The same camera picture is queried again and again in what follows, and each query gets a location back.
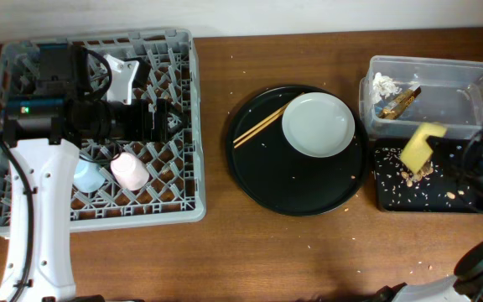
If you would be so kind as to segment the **food scraps pile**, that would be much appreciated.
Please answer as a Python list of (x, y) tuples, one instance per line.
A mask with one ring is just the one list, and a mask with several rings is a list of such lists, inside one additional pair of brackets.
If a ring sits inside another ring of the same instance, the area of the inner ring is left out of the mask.
[(381, 210), (471, 212), (475, 197), (469, 186), (456, 188), (456, 181), (435, 160), (419, 173), (412, 173), (400, 160), (402, 151), (397, 147), (375, 148), (374, 178)]

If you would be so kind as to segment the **yellow bowl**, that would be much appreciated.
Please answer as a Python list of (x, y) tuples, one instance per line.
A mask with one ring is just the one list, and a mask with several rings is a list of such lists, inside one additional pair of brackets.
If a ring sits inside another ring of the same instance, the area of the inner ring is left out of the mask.
[(421, 123), (400, 154), (402, 163), (414, 174), (429, 161), (433, 150), (428, 145), (430, 136), (443, 138), (447, 127), (437, 123)]

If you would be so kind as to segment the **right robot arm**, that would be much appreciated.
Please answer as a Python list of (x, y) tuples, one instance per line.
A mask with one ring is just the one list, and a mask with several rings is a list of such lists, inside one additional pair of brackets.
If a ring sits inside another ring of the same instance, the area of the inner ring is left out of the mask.
[[(380, 138), (371, 151), (377, 202), (384, 211), (483, 214), (483, 126), (469, 139), (421, 123), (410, 139)], [(373, 301), (483, 301), (483, 242), (450, 276), (423, 285), (385, 286)]]

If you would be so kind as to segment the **white tissue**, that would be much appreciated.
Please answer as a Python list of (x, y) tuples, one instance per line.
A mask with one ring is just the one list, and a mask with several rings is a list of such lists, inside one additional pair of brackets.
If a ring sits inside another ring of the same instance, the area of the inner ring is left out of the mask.
[(371, 100), (373, 103), (397, 95), (401, 91), (402, 89), (395, 84), (393, 78), (383, 75), (381, 72), (374, 75), (371, 84)]

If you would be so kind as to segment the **gold snack wrapper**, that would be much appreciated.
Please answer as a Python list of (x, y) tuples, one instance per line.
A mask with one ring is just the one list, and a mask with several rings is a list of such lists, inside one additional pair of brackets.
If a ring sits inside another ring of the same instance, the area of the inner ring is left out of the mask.
[(419, 84), (410, 86), (406, 91), (389, 102), (377, 115), (381, 119), (396, 120), (406, 111), (421, 93)]

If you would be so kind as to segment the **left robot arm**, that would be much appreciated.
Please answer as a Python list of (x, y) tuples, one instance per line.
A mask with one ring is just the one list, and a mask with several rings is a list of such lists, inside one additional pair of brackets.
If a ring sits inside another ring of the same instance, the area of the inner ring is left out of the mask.
[(132, 98), (138, 61), (115, 75), (114, 60), (100, 56), (106, 83), (91, 84), (91, 49), (42, 44), (39, 76), (30, 94), (8, 99), (0, 147), (10, 163), (11, 221), (0, 301), (75, 298), (70, 260), (70, 198), (81, 145), (168, 142), (188, 124), (164, 99)]

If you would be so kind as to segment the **pink cup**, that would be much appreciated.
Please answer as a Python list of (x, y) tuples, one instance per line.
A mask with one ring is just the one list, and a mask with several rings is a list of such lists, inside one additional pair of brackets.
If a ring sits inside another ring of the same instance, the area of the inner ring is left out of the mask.
[(110, 169), (123, 189), (140, 190), (146, 185), (149, 173), (144, 163), (135, 155), (122, 152), (110, 163)]

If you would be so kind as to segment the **blue cup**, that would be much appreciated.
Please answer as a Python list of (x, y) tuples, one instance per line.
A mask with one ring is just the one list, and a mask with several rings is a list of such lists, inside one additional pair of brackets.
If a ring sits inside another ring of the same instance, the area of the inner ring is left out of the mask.
[(105, 177), (100, 173), (101, 166), (80, 159), (75, 168), (73, 185), (82, 193), (91, 193), (100, 189)]

